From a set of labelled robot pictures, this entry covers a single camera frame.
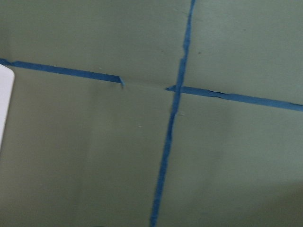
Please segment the pink plastic bin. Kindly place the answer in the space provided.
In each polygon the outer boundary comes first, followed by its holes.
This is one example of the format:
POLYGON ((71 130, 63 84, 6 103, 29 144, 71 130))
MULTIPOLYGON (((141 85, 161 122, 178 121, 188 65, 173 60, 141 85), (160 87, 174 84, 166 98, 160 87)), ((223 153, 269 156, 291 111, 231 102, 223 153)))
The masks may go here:
POLYGON ((3 142, 14 80, 14 72, 4 65, 0 65, 0 146, 3 142))

